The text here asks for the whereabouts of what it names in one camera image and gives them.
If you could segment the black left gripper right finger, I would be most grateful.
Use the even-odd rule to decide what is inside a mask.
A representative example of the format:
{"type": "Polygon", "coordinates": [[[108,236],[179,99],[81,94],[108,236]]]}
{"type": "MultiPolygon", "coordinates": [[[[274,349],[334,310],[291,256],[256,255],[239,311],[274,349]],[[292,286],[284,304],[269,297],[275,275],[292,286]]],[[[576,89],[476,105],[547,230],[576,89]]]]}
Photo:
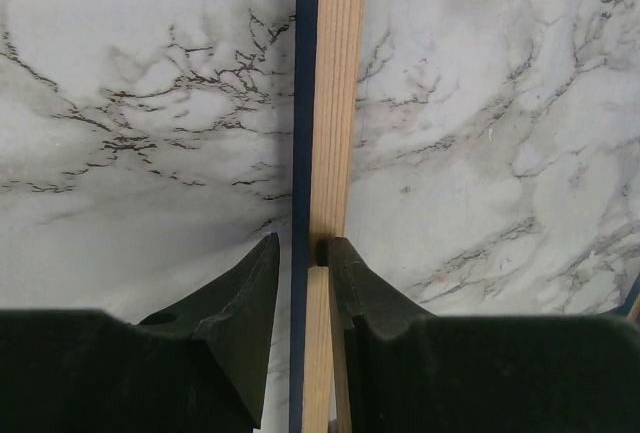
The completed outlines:
{"type": "Polygon", "coordinates": [[[614,315],[439,317],[345,238],[329,273],[340,432],[635,432],[639,329],[614,315]]]}

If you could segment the blue wooden picture frame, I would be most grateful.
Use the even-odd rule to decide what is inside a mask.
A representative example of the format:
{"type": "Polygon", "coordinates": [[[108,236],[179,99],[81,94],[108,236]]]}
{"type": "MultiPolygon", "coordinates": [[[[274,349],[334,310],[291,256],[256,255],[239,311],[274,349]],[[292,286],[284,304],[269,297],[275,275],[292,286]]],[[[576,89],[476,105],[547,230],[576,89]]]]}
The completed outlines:
{"type": "Polygon", "coordinates": [[[322,241],[439,317],[638,329],[639,0],[299,0],[302,430],[336,428],[322,241]]]}

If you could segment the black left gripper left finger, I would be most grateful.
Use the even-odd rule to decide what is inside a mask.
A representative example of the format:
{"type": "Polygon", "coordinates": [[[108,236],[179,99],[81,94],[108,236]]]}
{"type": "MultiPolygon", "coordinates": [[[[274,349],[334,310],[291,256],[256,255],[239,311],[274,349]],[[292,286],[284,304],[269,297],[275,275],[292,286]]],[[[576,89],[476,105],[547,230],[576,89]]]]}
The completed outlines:
{"type": "Polygon", "coordinates": [[[137,324],[92,309],[1,313],[5,432],[250,432],[261,425],[279,238],[137,324]]]}

